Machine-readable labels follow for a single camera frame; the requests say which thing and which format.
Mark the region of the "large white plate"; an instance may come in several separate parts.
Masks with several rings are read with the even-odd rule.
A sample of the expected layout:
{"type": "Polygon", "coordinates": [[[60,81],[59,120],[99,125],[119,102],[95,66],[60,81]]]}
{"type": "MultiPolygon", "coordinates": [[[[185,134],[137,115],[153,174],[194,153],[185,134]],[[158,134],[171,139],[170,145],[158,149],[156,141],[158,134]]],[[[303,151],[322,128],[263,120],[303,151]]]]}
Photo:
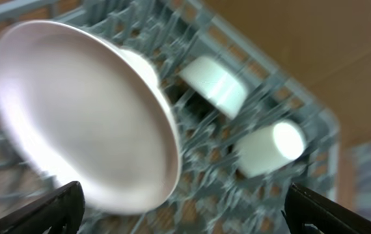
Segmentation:
{"type": "Polygon", "coordinates": [[[109,213],[155,209],[180,178],[180,135],[155,72],[64,23],[0,34],[0,128],[34,170],[80,182],[86,203],[109,213]]]}

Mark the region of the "grey-green bowl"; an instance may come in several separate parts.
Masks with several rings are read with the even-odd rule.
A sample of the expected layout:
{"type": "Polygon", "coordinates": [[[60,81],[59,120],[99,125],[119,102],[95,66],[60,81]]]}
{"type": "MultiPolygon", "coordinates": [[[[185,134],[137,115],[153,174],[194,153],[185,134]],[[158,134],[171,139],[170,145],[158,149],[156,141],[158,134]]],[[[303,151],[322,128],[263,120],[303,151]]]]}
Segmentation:
{"type": "Polygon", "coordinates": [[[209,56],[200,56],[179,76],[222,114],[234,119],[249,95],[245,83],[226,66],[209,56]]]}

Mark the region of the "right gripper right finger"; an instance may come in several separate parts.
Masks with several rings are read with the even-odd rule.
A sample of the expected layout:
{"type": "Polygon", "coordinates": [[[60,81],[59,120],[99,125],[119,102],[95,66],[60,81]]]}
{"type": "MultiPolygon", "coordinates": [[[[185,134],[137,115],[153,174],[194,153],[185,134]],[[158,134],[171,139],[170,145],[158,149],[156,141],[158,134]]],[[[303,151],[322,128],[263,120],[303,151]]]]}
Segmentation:
{"type": "Polygon", "coordinates": [[[371,221],[297,183],[288,188],[282,215],[291,234],[371,234],[371,221]]]}

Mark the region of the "white cup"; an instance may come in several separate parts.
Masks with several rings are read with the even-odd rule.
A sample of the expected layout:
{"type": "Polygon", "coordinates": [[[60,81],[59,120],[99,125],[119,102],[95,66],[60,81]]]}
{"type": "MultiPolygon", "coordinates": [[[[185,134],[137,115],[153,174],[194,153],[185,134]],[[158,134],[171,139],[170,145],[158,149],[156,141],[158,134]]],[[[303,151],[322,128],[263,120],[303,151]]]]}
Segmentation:
{"type": "Polygon", "coordinates": [[[281,120],[239,139],[238,170],[245,177],[270,173],[298,159],[307,148],[302,128],[291,120],[281,120]]]}

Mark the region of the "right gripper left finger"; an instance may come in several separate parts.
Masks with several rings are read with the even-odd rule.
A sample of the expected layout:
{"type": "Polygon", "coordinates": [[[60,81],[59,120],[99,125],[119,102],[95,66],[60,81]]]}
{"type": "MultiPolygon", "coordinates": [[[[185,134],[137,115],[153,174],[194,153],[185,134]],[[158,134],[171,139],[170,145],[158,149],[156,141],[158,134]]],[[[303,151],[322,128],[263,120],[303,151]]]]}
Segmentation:
{"type": "Polygon", "coordinates": [[[76,234],[85,212],[81,183],[72,181],[0,218],[0,234],[76,234]]]}

